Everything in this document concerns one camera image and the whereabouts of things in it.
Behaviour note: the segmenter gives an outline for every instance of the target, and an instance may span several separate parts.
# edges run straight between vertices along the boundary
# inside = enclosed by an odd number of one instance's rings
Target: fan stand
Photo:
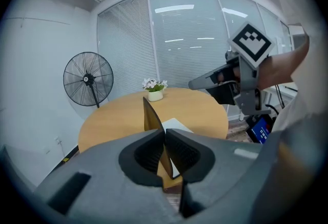
[[[96,102],[97,107],[99,108],[99,103],[98,103],[96,94],[94,92],[93,86],[92,86],[94,84],[94,79],[95,79],[95,77],[92,74],[89,74],[88,71],[86,70],[86,74],[83,77],[83,81],[86,84],[86,86],[89,86],[91,88],[93,98]]]

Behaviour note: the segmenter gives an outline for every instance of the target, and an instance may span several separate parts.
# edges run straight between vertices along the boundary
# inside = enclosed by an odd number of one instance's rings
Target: round wooden table
[[[80,152],[100,143],[144,131],[142,97],[147,91],[122,96],[95,110],[84,122],[78,137]],[[210,95],[185,88],[167,88],[164,98],[150,102],[161,122],[176,118],[195,134],[225,139],[228,117],[222,105]],[[163,176],[162,165],[158,175],[165,188],[181,182]]]

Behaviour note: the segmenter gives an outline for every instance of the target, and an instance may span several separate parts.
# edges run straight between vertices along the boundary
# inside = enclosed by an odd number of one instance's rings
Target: blue screen
[[[268,135],[270,134],[269,130],[267,129],[267,126],[268,126],[267,122],[265,122],[265,120],[262,117],[252,128],[252,132],[254,133],[257,140],[259,140],[261,144],[264,144]]]

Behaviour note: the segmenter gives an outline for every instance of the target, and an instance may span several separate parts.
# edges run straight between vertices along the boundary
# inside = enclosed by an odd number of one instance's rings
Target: ceiling light
[[[174,39],[174,40],[167,40],[165,41],[165,43],[168,43],[168,42],[175,42],[175,41],[182,41],[183,39]]]
[[[155,9],[155,13],[163,13],[175,10],[194,9],[194,5],[175,5]]]
[[[222,8],[222,11],[226,12],[226,13],[230,13],[230,14],[235,14],[235,15],[238,15],[238,16],[241,16],[244,18],[248,16],[248,14],[244,14],[244,13],[241,13],[241,12],[238,12],[238,11],[235,11],[232,9],[227,9],[227,8]]]

